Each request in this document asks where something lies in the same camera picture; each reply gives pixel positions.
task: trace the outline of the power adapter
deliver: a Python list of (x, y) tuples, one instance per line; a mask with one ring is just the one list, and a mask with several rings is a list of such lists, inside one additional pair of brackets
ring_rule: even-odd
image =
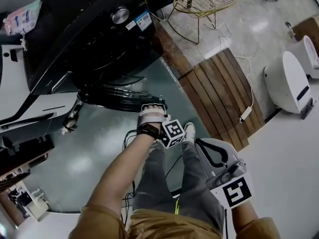
[(239, 117), (239, 121), (242, 123), (245, 121), (245, 119), (248, 117), (248, 115), (251, 113), (252, 108), (247, 107), (247, 109), (244, 111), (244, 113)]

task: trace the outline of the jeans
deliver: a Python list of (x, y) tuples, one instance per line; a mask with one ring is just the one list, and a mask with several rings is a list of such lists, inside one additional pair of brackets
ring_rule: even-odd
[[(182, 144), (184, 174), (179, 196), (179, 215), (192, 217), (223, 231), (224, 208), (206, 187), (207, 175), (194, 144)], [(136, 189), (133, 210), (149, 209), (175, 212), (174, 199), (168, 189), (163, 164), (163, 146), (155, 142), (143, 167), (141, 181)]]

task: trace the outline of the white sneaker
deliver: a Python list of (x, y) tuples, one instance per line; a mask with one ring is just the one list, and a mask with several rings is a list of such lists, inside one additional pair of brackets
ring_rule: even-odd
[(184, 138), (184, 142), (185, 141), (190, 141), (192, 143), (194, 143), (195, 141), (195, 126), (192, 122), (188, 122), (185, 126), (184, 126), (184, 130), (185, 130), (185, 138)]

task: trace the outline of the gold wire chair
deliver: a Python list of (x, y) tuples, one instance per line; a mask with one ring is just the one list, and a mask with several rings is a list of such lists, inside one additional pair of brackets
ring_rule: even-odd
[[(169, 14), (167, 22), (178, 35), (180, 35), (188, 41), (191, 41), (195, 44), (199, 44), (199, 19), (207, 17), (208, 20), (212, 22), (208, 16), (214, 14), (214, 22), (212, 23), (213, 28), (216, 28), (216, 12), (230, 7), (236, 1), (237, 0), (174, 0), (173, 10)], [(174, 10), (187, 13), (189, 16), (193, 18), (197, 18), (197, 41), (193, 41), (186, 38), (172, 26), (172, 24), (169, 21), (169, 18), (173, 14)]]

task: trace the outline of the sleeve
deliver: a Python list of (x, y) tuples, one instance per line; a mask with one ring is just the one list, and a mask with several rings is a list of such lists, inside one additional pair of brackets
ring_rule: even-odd
[(87, 206), (69, 239), (127, 239), (123, 222), (110, 209), (102, 206)]
[(280, 239), (276, 225), (271, 218), (262, 218), (253, 221), (239, 232), (236, 239)]

